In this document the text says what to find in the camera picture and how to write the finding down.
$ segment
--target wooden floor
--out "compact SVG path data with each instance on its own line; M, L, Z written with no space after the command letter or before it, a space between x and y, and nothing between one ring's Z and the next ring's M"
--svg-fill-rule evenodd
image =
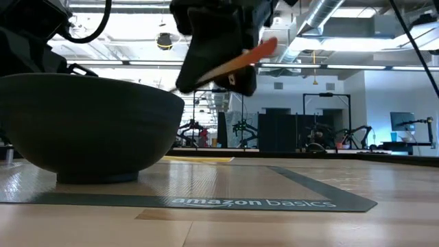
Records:
M285 167L378 205L367 213L311 213L0 204L0 246L439 246L439 169L338 160L231 164Z

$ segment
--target ceiling duct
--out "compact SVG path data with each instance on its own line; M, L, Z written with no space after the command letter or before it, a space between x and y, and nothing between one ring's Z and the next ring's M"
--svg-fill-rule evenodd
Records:
M344 0L313 0L297 35L304 33L322 35L324 24L343 3Z
M324 24L331 18L334 12L343 4L344 0L313 0L309 6L308 13L302 16L302 24L297 29L297 35L304 33L314 33L321 35L323 32ZM290 31L295 30L296 22L292 23ZM293 63L301 51L295 51L291 49L292 42L288 45L287 49L283 52L282 56L279 56L276 62L280 63ZM281 75L294 75L297 71L286 71L285 69L275 69L263 73L264 75L281 76Z

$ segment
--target black cable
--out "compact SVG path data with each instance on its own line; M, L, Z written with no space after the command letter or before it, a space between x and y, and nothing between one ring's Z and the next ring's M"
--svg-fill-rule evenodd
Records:
M436 81L434 80L433 75L431 74L430 69L429 69L427 63L424 60L423 55L421 54L418 45L416 44L415 40L413 39L412 34L410 34L410 30L408 29L408 27L404 23L404 19L401 16L401 13L398 10L398 7L395 4L395 1L394 0L389 0L389 1L390 1L390 5L393 8L393 11L396 14L396 17L398 18L399 23L403 27L405 34L409 38L410 43L412 44L416 54L418 55L420 63L423 65L423 67L425 69L425 73L427 73L427 76L430 79L431 85L433 86L433 89L436 92L436 95L438 96L438 99L439 99L439 88L438 88L438 85L436 84Z
M60 35L63 36L68 41L70 41L72 43L76 43L76 44L86 44L86 43L89 43L89 42L95 40L97 37L99 37L99 35L102 34L105 27L107 26L107 23L108 23L108 20L110 19L110 14L111 14L111 5L112 5L112 0L105 0L104 16L102 17L102 21L99 24L99 26L97 27L96 31L93 32L90 36L85 37L85 38L74 38L69 33L68 27L66 29L64 29Z

